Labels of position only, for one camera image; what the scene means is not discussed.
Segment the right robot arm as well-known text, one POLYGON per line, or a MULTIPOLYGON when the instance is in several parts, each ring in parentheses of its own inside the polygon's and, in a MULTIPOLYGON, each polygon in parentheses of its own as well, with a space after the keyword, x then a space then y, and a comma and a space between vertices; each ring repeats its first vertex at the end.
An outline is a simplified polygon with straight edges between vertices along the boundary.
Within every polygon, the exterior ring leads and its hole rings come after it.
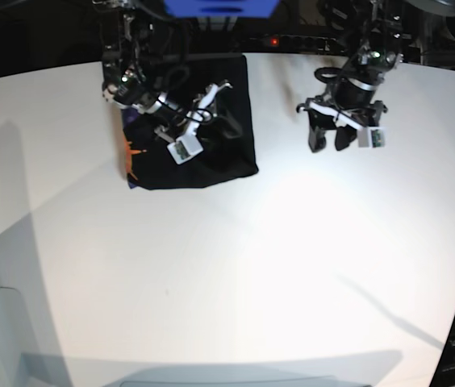
POLYGON ((148 120, 151 132, 168 143, 201 127, 221 139, 237 139, 241 125, 219 100, 231 87, 212 82, 190 102, 172 96, 191 77, 190 24, 170 14, 162 1, 95 1, 100 14, 102 95, 122 110, 133 109, 148 120))

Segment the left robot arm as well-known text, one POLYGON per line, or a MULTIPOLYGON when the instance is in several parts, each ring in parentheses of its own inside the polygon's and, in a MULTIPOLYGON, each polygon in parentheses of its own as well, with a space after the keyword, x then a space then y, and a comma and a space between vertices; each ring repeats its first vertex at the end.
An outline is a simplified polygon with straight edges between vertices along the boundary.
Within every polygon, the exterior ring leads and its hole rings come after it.
POLYGON ((337 43, 348 59, 337 67, 314 71, 324 91, 296 107, 309 119, 308 145, 313 153, 327 145, 326 133, 335 132, 335 148, 342 151, 357 142, 360 148, 385 146, 381 117, 386 104, 374 98, 385 75, 403 60, 401 5, 396 1, 344 1, 346 18, 335 22, 335 1, 322 1, 321 14, 330 27, 337 25, 337 43))

